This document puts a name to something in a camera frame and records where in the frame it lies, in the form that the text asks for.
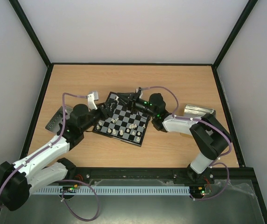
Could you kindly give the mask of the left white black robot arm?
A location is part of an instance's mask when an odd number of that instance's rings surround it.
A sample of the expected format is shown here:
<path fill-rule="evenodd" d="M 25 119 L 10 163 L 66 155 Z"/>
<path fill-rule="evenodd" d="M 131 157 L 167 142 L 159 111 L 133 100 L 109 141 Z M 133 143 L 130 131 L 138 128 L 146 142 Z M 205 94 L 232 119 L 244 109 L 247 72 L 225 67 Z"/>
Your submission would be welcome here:
<path fill-rule="evenodd" d="M 99 120 L 111 117 L 116 105 L 116 102 L 101 103 L 92 110 L 85 104 L 74 106 L 47 144 L 12 164 L 7 161 L 0 164 L 0 208 L 17 210 L 38 189 L 73 178 L 76 165 L 60 156 L 78 145 L 85 131 Z"/>

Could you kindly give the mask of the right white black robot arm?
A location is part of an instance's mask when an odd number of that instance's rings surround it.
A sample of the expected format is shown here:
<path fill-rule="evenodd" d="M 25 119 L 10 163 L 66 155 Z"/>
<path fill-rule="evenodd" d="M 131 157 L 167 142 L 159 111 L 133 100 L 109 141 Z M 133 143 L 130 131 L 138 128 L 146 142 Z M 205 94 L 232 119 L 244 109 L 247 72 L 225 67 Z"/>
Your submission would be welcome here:
<path fill-rule="evenodd" d="M 230 134 L 210 113 L 202 117 L 182 117 L 166 110 L 166 103 L 160 93 L 150 95 L 149 100 L 141 99 L 141 91 L 117 93 L 119 102 L 131 112 L 142 112 L 152 118 L 158 131 L 182 133 L 194 138 L 200 153 L 187 167 L 186 176 L 197 183 L 204 177 L 204 171 L 217 160 L 228 147 L 232 148 Z"/>

